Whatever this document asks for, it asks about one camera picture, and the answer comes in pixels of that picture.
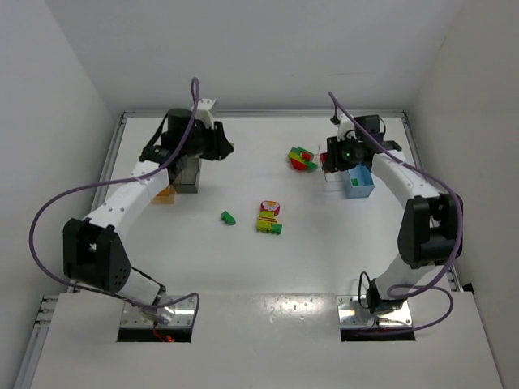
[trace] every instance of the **white table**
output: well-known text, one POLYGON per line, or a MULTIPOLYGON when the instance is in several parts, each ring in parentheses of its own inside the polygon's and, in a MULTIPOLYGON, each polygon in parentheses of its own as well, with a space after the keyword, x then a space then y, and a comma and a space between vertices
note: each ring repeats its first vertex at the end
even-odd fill
MULTIPOLYGON (((469 293, 454 293, 452 316, 414 342, 342 343, 335 295, 355 294, 360 271, 375 277, 392 261, 399 203, 378 178, 369 199, 348 200, 323 192, 321 172, 290 168, 291 147, 317 152, 334 134, 325 116, 221 120, 235 152, 204 161, 199 193, 149 206, 124 242, 132 265, 169 293, 201 293, 192 343, 116 343, 120 301, 64 294, 33 388, 500 387, 469 293), (255 231, 266 199, 281 204, 279 237, 255 231), (236 226, 222 224, 224 210, 236 226)), ((401 118, 384 120, 387 139, 412 160, 401 118)), ((109 177, 131 171, 159 121, 126 120, 109 177)), ((419 325, 441 316, 447 301, 430 292, 410 308, 419 325)))

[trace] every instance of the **blue box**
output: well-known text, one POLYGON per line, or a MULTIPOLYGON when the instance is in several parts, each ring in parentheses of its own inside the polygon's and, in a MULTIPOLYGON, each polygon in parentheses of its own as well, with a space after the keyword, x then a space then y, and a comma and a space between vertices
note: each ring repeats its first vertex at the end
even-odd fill
POLYGON ((371 172, 364 165, 357 165, 347 170, 345 174, 346 197, 348 199, 361 199, 370 197, 375 189, 371 172))

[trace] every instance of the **metal mounting plate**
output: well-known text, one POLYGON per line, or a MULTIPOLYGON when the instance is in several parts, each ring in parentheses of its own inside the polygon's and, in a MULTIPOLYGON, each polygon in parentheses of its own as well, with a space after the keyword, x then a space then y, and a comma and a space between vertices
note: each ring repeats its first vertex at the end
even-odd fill
MULTIPOLYGON (((172 299, 180 298, 181 296, 171 296, 172 299)), ((174 320, 168 324, 161 324, 158 328, 172 328, 172 329, 189 329, 193 322, 193 314, 195 313, 196 299, 189 298, 184 301, 171 306, 174 310, 174 320)), ((139 309, 125 302, 122 308, 120 328, 125 329, 150 329, 153 328, 153 322, 145 318, 139 309)))
MULTIPOLYGON (((366 306, 366 296, 361 296, 366 306)), ((369 310, 358 304, 357 296, 337 296, 339 326, 341 330, 368 330, 376 328, 412 328, 413 319, 407 301, 399 310, 388 314, 370 314, 369 310)))

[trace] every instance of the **robotic arm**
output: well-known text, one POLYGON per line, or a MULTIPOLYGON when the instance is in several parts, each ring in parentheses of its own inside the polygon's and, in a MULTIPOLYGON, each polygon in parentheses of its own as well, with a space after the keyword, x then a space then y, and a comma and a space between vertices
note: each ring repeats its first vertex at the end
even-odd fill
MULTIPOLYGON (((390 153, 405 160, 400 146, 394 141, 384 141, 378 115, 355 118, 390 153)), ((398 234, 398 255, 388 269, 371 281, 367 290, 367 306, 372 314, 391 312, 401 307, 403 299, 391 298, 388 289, 396 284, 406 284, 407 293, 429 271, 444 265, 454 247, 457 233, 457 212, 452 197, 440 193, 415 172, 404 168, 379 152, 372 141, 358 129, 348 130, 353 123, 345 115, 332 122, 339 131, 337 137, 327 139, 327 157, 323 170, 344 171, 363 164, 380 178, 404 208, 398 234), (348 132, 355 136, 348 137, 348 132), (431 226, 431 218, 439 225, 431 226)))
MULTIPOLYGON (((122 241, 152 199, 185 168, 187 158, 222 160, 234 148, 221 122, 213 120, 214 100, 200 100, 191 133, 167 167, 145 179, 121 185, 98 209, 82 220, 70 219, 63 228, 63 266, 71 280, 117 294, 143 305, 164 302, 165 287, 131 266, 122 241)), ((180 143, 191 116, 188 109, 171 109, 144 147, 131 177, 159 168, 180 143), (167 131, 163 132, 167 120, 167 131)))

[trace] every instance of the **gray wall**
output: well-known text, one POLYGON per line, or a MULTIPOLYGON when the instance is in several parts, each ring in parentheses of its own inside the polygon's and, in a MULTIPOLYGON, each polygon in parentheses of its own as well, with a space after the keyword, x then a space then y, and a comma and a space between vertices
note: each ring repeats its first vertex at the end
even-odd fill
MULTIPOLYGON (((99 178, 114 119, 40 0, 0 5, 0 387, 14 383, 44 293, 62 288, 32 262, 28 230, 52 195, 99 178)), ((92 193, 49 209, 36 244, 62 274, 61 231, 92 193)))
POLYGON ((519 2, 466 0, 409 109, 425 167, 465 200, 472 282, 501 378, 519 383, 519 2))
POLYGON ((462 0, 46 0, 107 104, 402 108, 462 0))

